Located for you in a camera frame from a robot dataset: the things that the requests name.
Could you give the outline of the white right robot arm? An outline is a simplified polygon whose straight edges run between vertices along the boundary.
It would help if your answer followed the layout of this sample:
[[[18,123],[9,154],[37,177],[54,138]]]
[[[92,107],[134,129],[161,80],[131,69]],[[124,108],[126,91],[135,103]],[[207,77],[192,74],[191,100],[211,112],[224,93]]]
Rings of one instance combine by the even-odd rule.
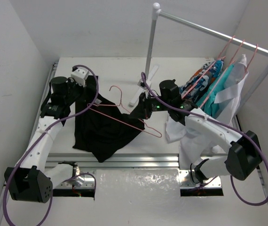
[[[199,163],[192,161],[195,167],[191,178],[195,183],[222,175],[244,181],[262,162],[258,137],[254,132],[238,132],[213,119],[193,102],[182,99],[175,80],[160,82],[159,89],[160,96],[142,92],[130,117],[146,120],[153,112],[166,111],[174,121],[198,133],[188,156],[204,150],[210,143],[218,145],[227,154],[225,158],[207,158]]]

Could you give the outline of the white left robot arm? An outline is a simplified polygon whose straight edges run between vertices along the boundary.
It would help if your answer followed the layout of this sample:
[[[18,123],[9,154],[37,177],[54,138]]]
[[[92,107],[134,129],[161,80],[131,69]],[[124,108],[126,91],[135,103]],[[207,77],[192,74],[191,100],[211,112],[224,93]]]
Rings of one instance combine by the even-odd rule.
[[[4,173],[10,196],[15,201],[46,203],[54,188],[73,175],[73,164],[62,162],[45,169],[47,157],[56,136],[65,125],[70,106],[81,97],[87,76],[54,77],[41,105],[37,129],[17,169],[8,167]]]

